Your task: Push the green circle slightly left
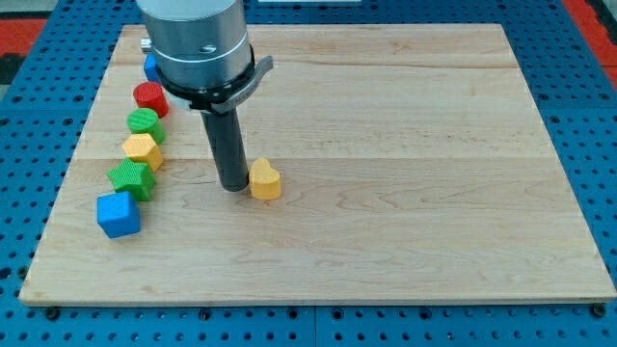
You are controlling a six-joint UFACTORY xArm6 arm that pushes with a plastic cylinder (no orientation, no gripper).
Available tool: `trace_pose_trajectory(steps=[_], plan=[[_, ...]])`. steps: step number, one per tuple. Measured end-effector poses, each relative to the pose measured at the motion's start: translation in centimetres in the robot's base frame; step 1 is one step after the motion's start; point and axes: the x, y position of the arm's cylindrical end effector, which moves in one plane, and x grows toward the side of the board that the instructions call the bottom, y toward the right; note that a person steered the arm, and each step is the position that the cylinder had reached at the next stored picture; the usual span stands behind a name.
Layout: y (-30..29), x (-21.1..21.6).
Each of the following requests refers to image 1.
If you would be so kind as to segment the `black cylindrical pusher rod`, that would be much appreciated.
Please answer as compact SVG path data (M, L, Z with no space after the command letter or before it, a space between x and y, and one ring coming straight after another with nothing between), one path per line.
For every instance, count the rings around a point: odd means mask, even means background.
M242 134L237 112L201 112L201 118L223 188L238 192L249 184Z

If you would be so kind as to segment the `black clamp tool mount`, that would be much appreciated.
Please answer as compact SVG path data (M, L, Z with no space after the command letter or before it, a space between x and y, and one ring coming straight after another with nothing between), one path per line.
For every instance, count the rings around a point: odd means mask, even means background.
M213 88L189 88L177 85L170 80L160 67L155 69L160 84L170 94L187 102L193 110L222 114L235 109L245 102L258 88L264 75L274 68L274 58L265 56L255 62L254 49L251 49L251 62L237 77Z

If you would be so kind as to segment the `blue block behind arm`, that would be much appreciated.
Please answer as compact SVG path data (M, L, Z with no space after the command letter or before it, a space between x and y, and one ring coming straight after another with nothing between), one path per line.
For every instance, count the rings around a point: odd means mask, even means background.
M157 64L155 57L151 54L147 54L145 57L145 61L143 64L143 70L146 76L146 79L149 82L159 83L160 79L157 72Z

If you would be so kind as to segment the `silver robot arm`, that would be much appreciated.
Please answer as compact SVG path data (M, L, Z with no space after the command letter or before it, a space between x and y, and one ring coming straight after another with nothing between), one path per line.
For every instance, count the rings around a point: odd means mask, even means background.
M273 69L274 58L255 58L244 5L239 0L138 0L148 37L142 49L156 62L167 92L201 112L223 188L249 185L237 107Z

